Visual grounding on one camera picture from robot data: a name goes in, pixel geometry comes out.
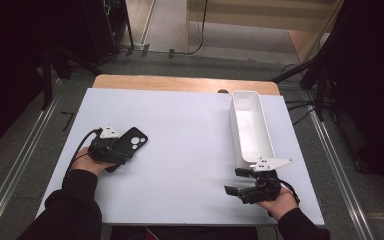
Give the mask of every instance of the white rectangular container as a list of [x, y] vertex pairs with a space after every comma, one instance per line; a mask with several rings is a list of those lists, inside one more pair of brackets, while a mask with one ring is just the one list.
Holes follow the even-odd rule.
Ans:
[[257, 92], [233, 93], [230, 124], [238, 168], [249, 168], [260, 158], [275, 158], [260, 95]]

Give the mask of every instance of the white tabletop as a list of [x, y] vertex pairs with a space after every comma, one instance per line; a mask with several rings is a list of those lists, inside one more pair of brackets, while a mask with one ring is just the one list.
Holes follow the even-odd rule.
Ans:
[[[104, 223], [131, 225], [266, 225], [276, 222], [260, 207], [226, 195], [224, 186], [251, 187], [235, 176], [229, 108], [219, 93], [88, 89], [45, 192], [61, 188], [65, 170], [83, 137], [110, 124], [123, 134], [137, 127], [148, 142], [114, 173], [99, 177], [95, 199]], [[277, 158], [293, 164], [277, 170], [317, 225], [323, 217], [283, 97], [261, 96]], [[91, 136], [85, 143], [90, 145]]]

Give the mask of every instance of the black sleeve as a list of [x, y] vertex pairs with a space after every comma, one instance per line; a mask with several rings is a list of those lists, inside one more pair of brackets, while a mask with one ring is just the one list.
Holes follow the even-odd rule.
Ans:
[[98, 177], [84, 170], [70, 172], [61, 190], [45, 201], [45, 211], [18, 239], [100, 239], [102, 215], [94, 199]]
[[318, 228], [301, 209], [295, 208], [279, 220], [279, 232], [285, 240], [329, 240], [330, 232]]

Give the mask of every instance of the white bracket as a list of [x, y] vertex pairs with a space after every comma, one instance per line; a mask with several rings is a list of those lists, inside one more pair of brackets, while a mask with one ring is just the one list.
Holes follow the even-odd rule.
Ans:
[[260, 158], [258, 162], [250, 167], [255, 171], [271, 171], [279, 167], [291, 164], [294, 161], [292, 159], [281, 159], [281, 158]]
[[121, 135], [110, 125], [107, 125], [106, 127], [103, 128], [103, 131], [101, 135], [99, 136], [102, 139], [105, 138], [119, 138]]

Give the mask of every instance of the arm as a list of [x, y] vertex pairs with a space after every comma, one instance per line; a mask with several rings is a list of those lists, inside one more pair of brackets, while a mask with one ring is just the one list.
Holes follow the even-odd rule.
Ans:
[[267, 209], [278, 221], [280, 234], [285, 240], [330, 239], [330, 232], [314, 225], [298, 208], [292, 193], [283, 187], [276, 200], [257, 204]]
[[79, 151], [63, 188], [46, 199], [45, 211], [18, 239], [100, 239], [102, 216], [94, 194], [99, 173], [112, 164], [85, 154], [87, 148]]

